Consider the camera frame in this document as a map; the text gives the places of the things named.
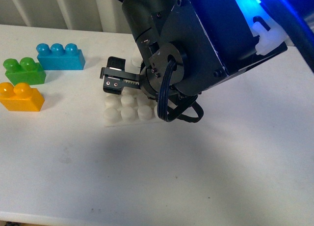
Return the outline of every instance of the white toy block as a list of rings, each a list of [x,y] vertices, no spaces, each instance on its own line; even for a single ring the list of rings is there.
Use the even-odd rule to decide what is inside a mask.
[[[136,46],[134,48],[133,55],[132,55],[132,64],[134,66],[140,68],[142,61],[143,61],[143,58],[142,58],[141,52],[139,51],[138,47]]]
[[[106,127],[163,122],[157,116],[157,102],[129,87],[121,95],[106,93],[104,119]]]
[[[140,120],[150,120],[152,118],[152,108],[147,105],[139,106],[137,114]]]

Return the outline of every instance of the table surface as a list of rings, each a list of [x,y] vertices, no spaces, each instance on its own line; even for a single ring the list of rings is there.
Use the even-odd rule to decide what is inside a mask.
[[[100,68],[131,35],[0,26],[0,61],[76,43],[39,113],[0,106],[0,220],[44,225],[312,226],[314,75],[295,48],[203,92],[197,124],[104,127]],[[0,82],[8,79],[2,68]]]

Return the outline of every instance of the white curtain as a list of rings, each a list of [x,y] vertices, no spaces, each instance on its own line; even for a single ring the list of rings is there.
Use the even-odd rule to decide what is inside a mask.
[[[131,32],[117,0],[0,0],[0,24]]]

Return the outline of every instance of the toy block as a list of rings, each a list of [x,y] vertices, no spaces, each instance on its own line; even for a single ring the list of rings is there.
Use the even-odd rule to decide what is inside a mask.
[[[105,94],[105,127],[164,122],[158,118],[157,102],[141,90],[124,87],[121,95]]]
[[[55,43],[49,48],[45,43],[38,44],[37,59],[44,70],[82,70],[85,59],[82,50],[70,43],[65,49],[59,43]]]
[[[39,112],[44,101],[38,89],[26,83],[0,84],[0,102],[11,112]]]
[[[18,83],[42,85],[45,83],[46,73],[43,67],[30,57],[23,58],[20,64],[15,59],[7,59],[3,66],[6,69],[6,77],[13,85]]]

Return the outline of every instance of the yellow toy block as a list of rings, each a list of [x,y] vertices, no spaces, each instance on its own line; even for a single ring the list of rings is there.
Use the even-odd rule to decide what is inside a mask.
[[[39,112],[44,101],[38,89],[26,83],[0,84],[0,102],[11,112]]]

